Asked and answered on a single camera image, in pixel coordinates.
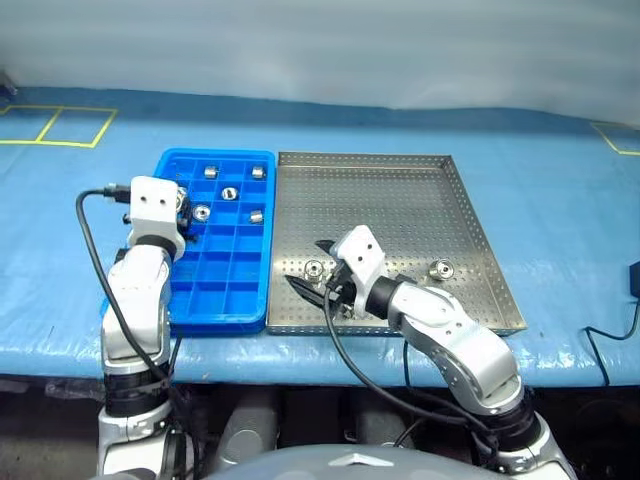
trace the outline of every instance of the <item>yellow tape line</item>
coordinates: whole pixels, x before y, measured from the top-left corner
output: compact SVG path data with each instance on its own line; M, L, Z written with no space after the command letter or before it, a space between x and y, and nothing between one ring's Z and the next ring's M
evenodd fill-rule
M100 142L105 132L116 118L118 114L117 108L99 108L99 107L69 107L66 105L8 105L4 109L0 109L0 115L4 115L10 110L14 109L28 109L28 110L55 110L51 118L47 121L42 130L38 133L35 140L0 140L0 145L54 145L58 147L78 147L78 148L95 148ZM43 140L47 132L51 130L54 123L64 111L76 111L76 112L105 112L109 113L109 117L100 127L98 133L93 137L90 142L66 142L60 140Z
M616 146L615 143L613 143L613 140L611 140L607 134L600 128L600 127L617 127L617 128L624 128L627 130L633 130L635 132L638 133L638 135L640 135L640 130L638 130L637 128L634 128L630 125L625 125L623 123L608 123L608 122L591 122L591 126L600 134L600 136L604 139L605 142L607 142L607 145L609 145L611 147L611 149L616 152L619 155L631 155L634 157L640 157L640 151L639 150L622 150L620 148L618 148Z

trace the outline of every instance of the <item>blue tablecloth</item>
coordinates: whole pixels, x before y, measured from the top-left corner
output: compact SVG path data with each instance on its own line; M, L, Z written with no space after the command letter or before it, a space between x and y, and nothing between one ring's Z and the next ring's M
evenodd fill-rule
M406 112L76 89L23 89L15 103L119 113L94 149L0 145L0 373L101 375L103 294L77 225L75 196L151 174L164 150L180 146L453 155L529 325L508 342L531 385L601 385L582 329L591 324L621 334L631 324L628 266L640 259L640 158L615 153L586 120L521 110ZM90 115L68 118L51 133L84 138L93 124ZM0 116L0 139L21 129L27 137L39 130L29 119ZM127 233L124 211L104 200L87 202L107 266ZM640 335L597 342L614 384L640 383ZM374 380L403 383L401 339L344 343ZM416 384L443 385L426 357L411 352L410 359ZM186 339L177 379L357 383L328 337L266 333Z

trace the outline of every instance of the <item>perforated metal tray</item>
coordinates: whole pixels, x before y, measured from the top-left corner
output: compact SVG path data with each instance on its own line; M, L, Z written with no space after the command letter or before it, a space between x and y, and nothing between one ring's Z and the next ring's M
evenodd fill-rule
M526 328L450 156L282 152L267 326L272 333L326 332L320 309L302 300L284 274L303 276L310 260L333 267L315 247L366 224L387 255L391 277L453 293L465 311L502 335ZM437 259L451 260L452 279L432 280ZM386 321L337 319L341 333L387 335Z

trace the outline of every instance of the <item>white backdrop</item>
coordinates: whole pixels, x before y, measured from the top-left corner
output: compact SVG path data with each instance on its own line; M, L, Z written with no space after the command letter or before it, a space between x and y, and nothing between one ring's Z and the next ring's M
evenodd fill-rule
M639 0L2 0L18 85L640 123Z

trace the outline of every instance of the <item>blue plastic tray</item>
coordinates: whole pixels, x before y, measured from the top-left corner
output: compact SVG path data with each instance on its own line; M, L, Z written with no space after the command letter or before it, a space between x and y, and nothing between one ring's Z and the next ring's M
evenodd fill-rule
M251 176L254 166L266 178ZM216 179L204 169L215 166ZM171 273L171 331L179 335L254 333L264 328L267 311L276 168L270 152L251 150L167 150L154 176L187 188L191 206L204 204L206 223L193 221L195 242ZM223 200L225 187L238 189L238 200ZM262 224L249 223L261 210Z

